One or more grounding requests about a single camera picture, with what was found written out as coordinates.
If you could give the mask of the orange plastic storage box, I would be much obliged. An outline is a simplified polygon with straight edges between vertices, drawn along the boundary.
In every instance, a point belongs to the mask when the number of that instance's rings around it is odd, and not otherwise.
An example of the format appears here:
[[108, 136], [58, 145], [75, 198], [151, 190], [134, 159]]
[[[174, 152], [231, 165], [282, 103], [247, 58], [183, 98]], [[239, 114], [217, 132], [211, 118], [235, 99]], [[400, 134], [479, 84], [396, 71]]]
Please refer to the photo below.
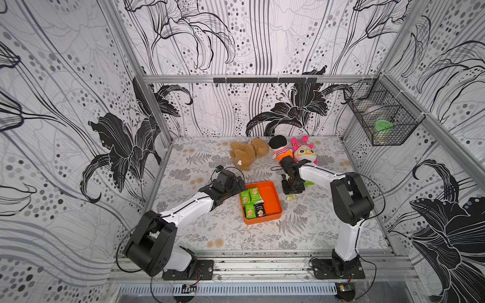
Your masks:
[[259, 183], [253, 183], [246, 185], [246, 190], [250, 188], [258, 188], [261, 194], [261, 197], [264, 200], [266, 216], [261, 218], [254, 218], [251, 220], [247, 220], [245, 218], [245, 209], [241, 204], [242, 209], [242, 217], [246, 225], [253, 225], [257, 223], [264, 223], [270, 222], [273, 220], [277, 220], [282, 216], [283, 209], [280, 203], [279, 196], [277, 194], [277, 189], [275, 184], [271, 181], [264, 181]]

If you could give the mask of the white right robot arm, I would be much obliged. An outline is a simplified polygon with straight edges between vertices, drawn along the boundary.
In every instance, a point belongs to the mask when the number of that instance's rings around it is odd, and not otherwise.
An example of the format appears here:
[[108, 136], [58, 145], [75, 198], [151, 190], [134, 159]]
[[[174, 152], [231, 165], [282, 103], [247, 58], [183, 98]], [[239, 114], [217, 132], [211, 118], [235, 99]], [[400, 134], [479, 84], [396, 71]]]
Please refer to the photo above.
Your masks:
[[282, 180], [285, 194], [303, 193], [307, 181], [330, 189], [333, 210], [340, 220], [337, 245], [332, 251], [332, 270], [335, 275], [343, 275], [358, 267], [360, 230], [375, 207], [362, 177], [355, 172], [333, 172], [309, 160], [297, 162], [291, 156], [283, 157], [279, 165], [286, 174]]

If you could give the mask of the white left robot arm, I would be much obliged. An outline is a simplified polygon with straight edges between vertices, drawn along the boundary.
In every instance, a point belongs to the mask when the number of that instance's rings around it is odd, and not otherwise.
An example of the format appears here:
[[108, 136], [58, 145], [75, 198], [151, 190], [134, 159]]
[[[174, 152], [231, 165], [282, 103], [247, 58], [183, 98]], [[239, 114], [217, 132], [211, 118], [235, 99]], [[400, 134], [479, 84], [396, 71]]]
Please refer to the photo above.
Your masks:
[[215, 172], [217, 178], [191, 198], [165, 212], [146, 212], [126, 235], [129, 239], [123, 254], [148, 276], [154, 277], [165, 271], [183, 280], [201, 277], [195, 253], [175, 245], [178, 230], [246, 190], [243, 174], [236, 175], [222, 166]]

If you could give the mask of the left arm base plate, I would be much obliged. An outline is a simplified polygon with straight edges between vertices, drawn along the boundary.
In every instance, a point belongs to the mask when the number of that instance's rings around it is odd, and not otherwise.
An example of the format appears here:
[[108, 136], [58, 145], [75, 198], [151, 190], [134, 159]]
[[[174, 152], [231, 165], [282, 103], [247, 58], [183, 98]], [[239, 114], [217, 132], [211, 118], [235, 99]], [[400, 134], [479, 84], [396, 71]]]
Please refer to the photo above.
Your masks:
[[213, 269], [213, 260], [196, 260], [192, 261], [184, 271], [166, 270], [162, 277], [164, 280], [173, 281], [206, 281], [212, 280]]

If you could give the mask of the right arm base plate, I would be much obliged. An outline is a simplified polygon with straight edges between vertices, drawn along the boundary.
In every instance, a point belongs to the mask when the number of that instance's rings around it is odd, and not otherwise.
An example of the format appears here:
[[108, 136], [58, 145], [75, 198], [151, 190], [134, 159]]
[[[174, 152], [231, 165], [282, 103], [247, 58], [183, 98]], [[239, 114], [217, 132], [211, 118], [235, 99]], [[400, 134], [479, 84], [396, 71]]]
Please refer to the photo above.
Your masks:
[[359, 257], [351, 261], [341, 261], [338, 258], [312, 258], [309, 260], [309, 267], [318, 280], [361, 280], [366, 278]]

